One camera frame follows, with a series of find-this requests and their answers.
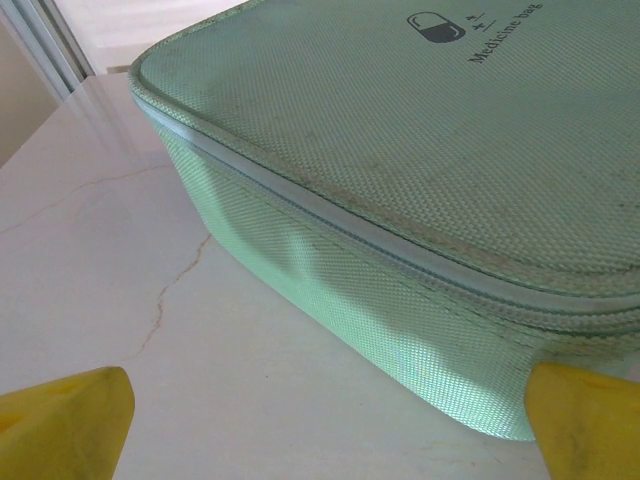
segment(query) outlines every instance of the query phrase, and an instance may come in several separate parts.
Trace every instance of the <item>zipper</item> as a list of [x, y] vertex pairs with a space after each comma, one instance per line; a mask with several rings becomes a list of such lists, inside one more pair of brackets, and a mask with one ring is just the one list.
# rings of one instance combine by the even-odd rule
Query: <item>zipper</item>
[[[409, 269], [423, 278], [430, 278], [432, 281], [462, 289], [468, 294], [484, 297], [490, 302], [538, 312], [593, 316], [621, 313], [640, 306], [640, 294], [611, 298], [560, 295], [510, 283], [462, 265], [347, 212], [321, 196], [182, 124], [138, 96], [134, 96], [134, 99], [140, 109], [153, 121], [169, 129], [206, 158], [242, 174], [271, 195], [275, 195], [303, 214], [329, 226], [336, 233], [346, 235], [362, 246], [375, 251], [405, 271]], [[572, 327], [579, 329], [581, 323], [576, 319]]]

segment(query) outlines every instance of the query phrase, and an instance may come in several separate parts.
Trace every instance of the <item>white marble surface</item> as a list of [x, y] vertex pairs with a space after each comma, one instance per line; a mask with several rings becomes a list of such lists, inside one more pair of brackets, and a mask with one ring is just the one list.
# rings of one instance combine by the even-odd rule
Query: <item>white marble surface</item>
[[116, 480], [548, 478], [449, 419], [211, 239], [123, 75], [0, 169], [0, 391], [121, 365]]

